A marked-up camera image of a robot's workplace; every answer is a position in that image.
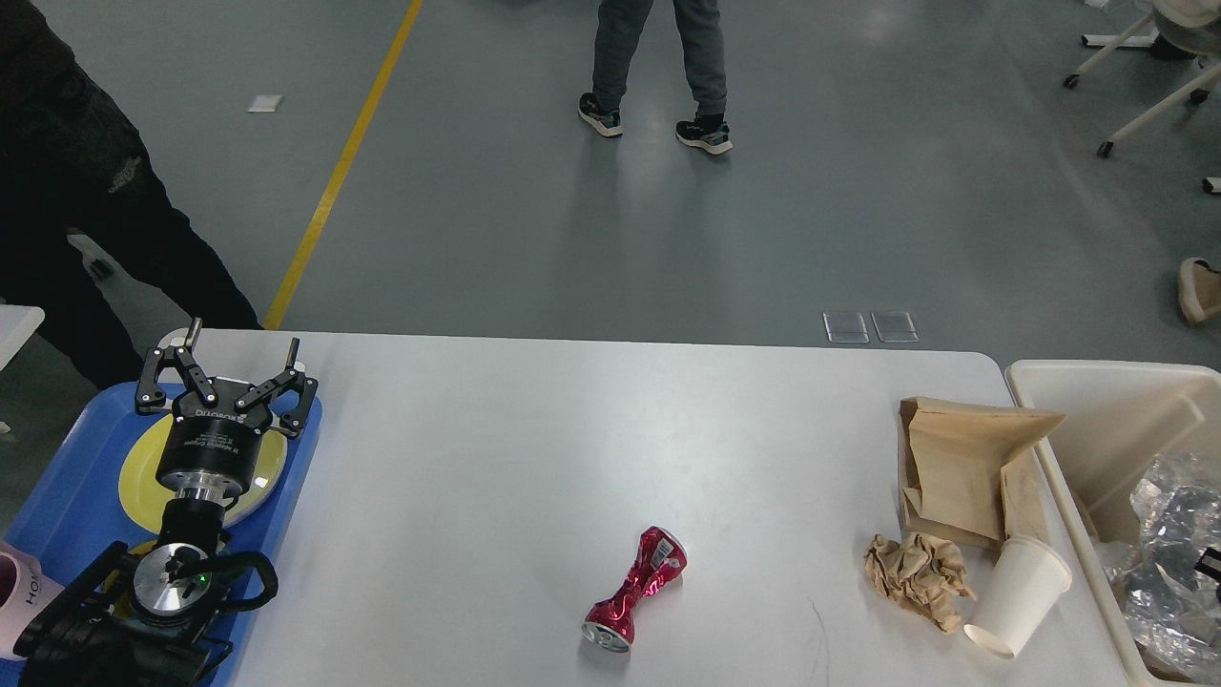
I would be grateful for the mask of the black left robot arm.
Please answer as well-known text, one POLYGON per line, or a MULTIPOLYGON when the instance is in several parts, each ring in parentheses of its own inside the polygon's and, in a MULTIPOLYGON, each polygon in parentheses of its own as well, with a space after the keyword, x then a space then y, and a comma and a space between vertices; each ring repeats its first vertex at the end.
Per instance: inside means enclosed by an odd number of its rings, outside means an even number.
POLYGON ((167 491, 148 552, 111 543, 24 626, 13 650, 22 686, 197 686, 231 655, 210 636, 223 614, 253 613, 278 595, 265 552, 236 552, 225 519, 256 483, 272 434, 308 426, 317 379, 289 344, 284 369, 259 386, 210 377, 197 364, 201 320, 183 343, 147 355, 139 416, 168 417, 155 480, 167 491))

